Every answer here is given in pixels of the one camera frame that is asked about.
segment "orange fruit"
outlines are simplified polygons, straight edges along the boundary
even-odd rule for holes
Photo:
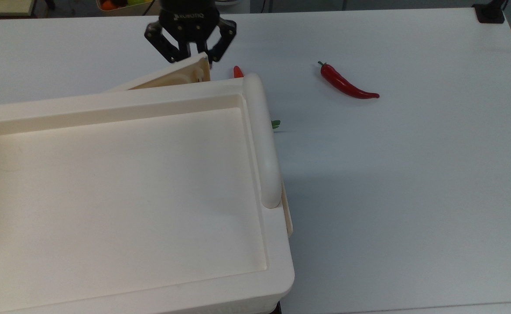
[[[106,0],[102,4],[102,10],[108,11],[108,10],[115,10],[115,9],[117,9],[117,6],[115,4],[113,4],[111,0]]]

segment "white tabletop surface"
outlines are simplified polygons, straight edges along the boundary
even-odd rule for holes
[[[386,312],[366,312],[366,314],[386,314]],[[387,314],[511,314],[511,304],[418,308],[415,310],[389,311]]]
[[[472,9],[241,14],[213,79],[267,88],[295,232],[286,314],[511,302],[511,30]],[[152,17],[0,21],[0,103],[167,66]],[[381,98],[341,94],[317,61]]]

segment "plastic bin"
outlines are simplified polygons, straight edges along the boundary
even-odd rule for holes
[[[265,314],[292,286],[259,77],[0,105],[0,313]]]
[[[140,16],[143,15],[143,13],[145,13],[147,8],[149,8],[150,2],[118,8],[115,10],[102,10],[102,2],[100,0],[96,0],[96,6],[98,6],[98,9],[100,10],[100,13],[103,16]],[[158,14],[160,14],[160,0],[155,0],[155,3],[152,4],[151,8],[145,15]]]

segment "red chili pepper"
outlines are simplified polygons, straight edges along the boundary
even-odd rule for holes
[[[321,76],[323,76],[331,85],[333,85],[339,91],[360,99],[379,98],[379,94],[368,93],[350,84],[339,72],[327,63],[321,63]]]
[[[239,66],[234,66],[234,78],[243,78],[242,70],[240,70]]]

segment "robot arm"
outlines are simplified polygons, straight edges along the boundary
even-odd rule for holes
[[[145,37],[168,60],[176,62],[191,56],[189,43],[197,52],[206,52],[209,62],[219,61],[236,36],[236,22],[220,18],[215,0],[160,0],[162,10],[157,22],[147,26]],[[207,39],[219,26],[221,38],[209,50]],[[166,30],[177,42],[171,44],[162,34]]]

